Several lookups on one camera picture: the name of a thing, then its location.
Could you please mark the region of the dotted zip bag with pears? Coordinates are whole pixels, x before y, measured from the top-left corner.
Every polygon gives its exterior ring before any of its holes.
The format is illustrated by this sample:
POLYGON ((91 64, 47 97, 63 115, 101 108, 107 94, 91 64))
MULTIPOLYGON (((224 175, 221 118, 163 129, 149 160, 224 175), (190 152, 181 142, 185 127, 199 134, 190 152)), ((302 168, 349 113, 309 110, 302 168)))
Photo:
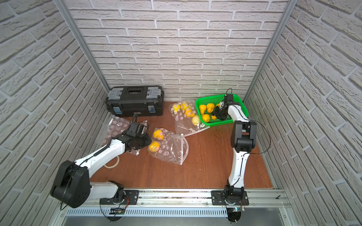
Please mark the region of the dotted zip bag with pears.
MULTIPOLYGON (((96 152, 96 154, 116 152, 116 154, 123 154, 128 151, 125 150, 124 144, 124 131, 129 128, 132 120, 129 121, 120 117, 113 117, 106 130, 106 136, 102 140, 102 148, 96 152)), ((147 122, 139 122, 146 126, 149 126, 147 122)))

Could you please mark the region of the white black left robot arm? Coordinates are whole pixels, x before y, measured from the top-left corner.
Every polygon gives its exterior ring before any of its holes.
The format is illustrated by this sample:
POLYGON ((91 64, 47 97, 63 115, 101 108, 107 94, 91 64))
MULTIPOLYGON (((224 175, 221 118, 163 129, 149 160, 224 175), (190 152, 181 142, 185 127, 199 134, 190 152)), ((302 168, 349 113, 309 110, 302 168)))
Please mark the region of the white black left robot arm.
POLYGON ((71 208, 96 199, 121 204, 126 199, 122 184, 115 181, 93 183, 90 178, 112 159, 151 144, 149 126, 137 122, 137 118, 135 113, 128 128, 97 151, 74 162, 64 161, 57 171, 50 195, 71 208))

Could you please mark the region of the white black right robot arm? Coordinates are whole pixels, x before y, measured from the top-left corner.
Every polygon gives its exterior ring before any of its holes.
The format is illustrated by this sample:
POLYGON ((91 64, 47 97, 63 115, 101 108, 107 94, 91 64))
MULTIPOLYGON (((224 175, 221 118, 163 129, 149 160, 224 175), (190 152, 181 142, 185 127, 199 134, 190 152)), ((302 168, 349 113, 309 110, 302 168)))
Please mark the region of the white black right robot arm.
POLYGON ((238 202, 244 195, 244 176, 248 157, 256 145, 257 123, 251 121, 242 111, 241 104, 232 94, 226 94, 220 105, 213 112, 217 119, 232 119, 231 147, 233 148, 232 171, 224 189, 227 203, 238 202))

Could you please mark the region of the clear zip bag with pears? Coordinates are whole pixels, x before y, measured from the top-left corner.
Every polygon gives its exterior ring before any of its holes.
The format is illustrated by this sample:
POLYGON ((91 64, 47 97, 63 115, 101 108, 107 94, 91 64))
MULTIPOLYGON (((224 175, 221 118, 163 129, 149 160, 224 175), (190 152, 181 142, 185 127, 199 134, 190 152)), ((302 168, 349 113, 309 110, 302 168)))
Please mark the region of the clear zip bag with pears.
POLYGON ((192 119, 196 116, 195 100, 185 99, 169 105, 169 111, 174 118, 177 134, 191 136, 199 131, 199 125, 194 125, 192 119))

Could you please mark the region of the black plastic toolbox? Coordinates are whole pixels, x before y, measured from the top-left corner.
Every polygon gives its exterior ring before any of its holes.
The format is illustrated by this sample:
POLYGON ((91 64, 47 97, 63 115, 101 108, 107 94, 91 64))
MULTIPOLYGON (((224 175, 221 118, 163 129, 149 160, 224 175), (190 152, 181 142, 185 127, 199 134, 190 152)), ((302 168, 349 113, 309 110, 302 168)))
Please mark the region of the black plastic toolbox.
POLYGON ((117 117, 162 116, 164 91, 161 86, 119 86, 106 98, 107 110, 117 117))

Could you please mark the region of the clear tape roll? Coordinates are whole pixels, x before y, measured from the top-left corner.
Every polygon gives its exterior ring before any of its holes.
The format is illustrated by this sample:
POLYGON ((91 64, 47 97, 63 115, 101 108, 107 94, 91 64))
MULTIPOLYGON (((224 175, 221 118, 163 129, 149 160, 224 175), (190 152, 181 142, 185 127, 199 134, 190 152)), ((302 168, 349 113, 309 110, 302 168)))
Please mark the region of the clear tape roll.
POLYGON ((114 159, 112 159, 110 162, 105 164, 104 167, 107 169, 113 169, 119 164, 119 162, 120 162, 120 158, 119 158, 119 156, 117 156, 114 159))

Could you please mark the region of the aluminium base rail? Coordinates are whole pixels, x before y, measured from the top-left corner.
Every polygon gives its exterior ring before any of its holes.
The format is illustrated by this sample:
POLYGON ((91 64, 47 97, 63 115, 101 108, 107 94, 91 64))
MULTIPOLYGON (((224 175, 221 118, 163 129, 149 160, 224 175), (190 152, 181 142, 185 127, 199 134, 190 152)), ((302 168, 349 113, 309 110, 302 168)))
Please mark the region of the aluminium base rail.
POLYGON ((228 217, 248 208, 291 207, 283 190, 246 189, 241 201, 225 201, 221 189, 127 189, 122 204, 86 201, 78 208, 66 207, 61 217, 228 217))

